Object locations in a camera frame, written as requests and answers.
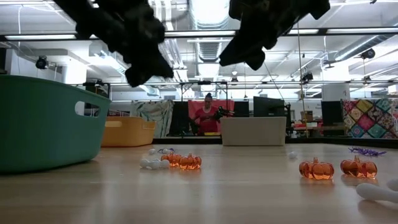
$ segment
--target woman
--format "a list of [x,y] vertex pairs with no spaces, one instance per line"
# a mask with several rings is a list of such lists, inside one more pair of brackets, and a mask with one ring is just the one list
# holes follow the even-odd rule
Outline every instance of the woman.
[[212,102],[213,97],[211,96],[211,93],[208,93],[205,97],[205,106],[197,110],[195,113],[193,120],[196,121],[199,119],[199,135],[218,132],[218,121],[215,119],[217,108],[212,106]]

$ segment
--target orange glass pumpkin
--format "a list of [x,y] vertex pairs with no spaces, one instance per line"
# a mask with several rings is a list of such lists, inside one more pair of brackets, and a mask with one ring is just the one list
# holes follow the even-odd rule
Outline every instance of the orange glass pumpkin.
[[200,157],[193,157],[190,153],[187,157],[181,157],[180,159],[180,169],[199,169],[201,166]]
[[347,175],[354,177],[375,177],[377,174],[377,166],[371,161],[360,161],[359,156],[355,156],[354,160],[343,160],[340,164],[341,171]]
[[170,162],[170,167],[175,167],[178,166],[178,163],[180,162],[181,155],[179,154],[174,154],[171,152],[169,155],[163,155],[160,160],[168,160]]
[[314,157],[313,162],[302,162],[298,167],[303,177],[316,180],[328,180],[333,177],[335,169],[333,165],[327,162],[318,162]]

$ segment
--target table surface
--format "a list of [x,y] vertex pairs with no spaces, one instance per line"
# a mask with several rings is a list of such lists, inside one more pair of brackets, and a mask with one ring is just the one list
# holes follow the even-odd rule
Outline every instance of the table surface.
[[[139,168],[148,149],[173,147],[201,156],[201,170]],[[287,153],[298,158],[289,160]],[[332,181],[301,178],[302,160],[317,156],[335,167]],[[346,146],[221,145],[103,149],[93,161],[36,174],[0,176],[0,223],[394,223],[398,205],[362,200],[355,185],[386,187],[398,177],[398,151],[373,157],[376,180],[345,177]]]

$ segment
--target teal plastic basket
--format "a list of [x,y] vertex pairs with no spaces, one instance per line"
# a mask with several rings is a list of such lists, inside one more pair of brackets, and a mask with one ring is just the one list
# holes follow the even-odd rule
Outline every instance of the teal plastic basket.
[[[0,75],[0,173],[88,161],[100,151],[110,100],[63,83]],[[78,115],[79,101],[99,106]]]

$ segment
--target red shirt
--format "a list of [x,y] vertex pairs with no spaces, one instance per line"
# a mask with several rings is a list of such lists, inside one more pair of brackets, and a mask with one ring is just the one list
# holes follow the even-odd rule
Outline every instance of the red shirt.
[[203,108],[200,108],[195,113],[195,117],[199,118],[199,133],[216,133],[218,132],[217,121],[214,119],[214,114],[217,108],[211,107],[210,111],[206,113]]

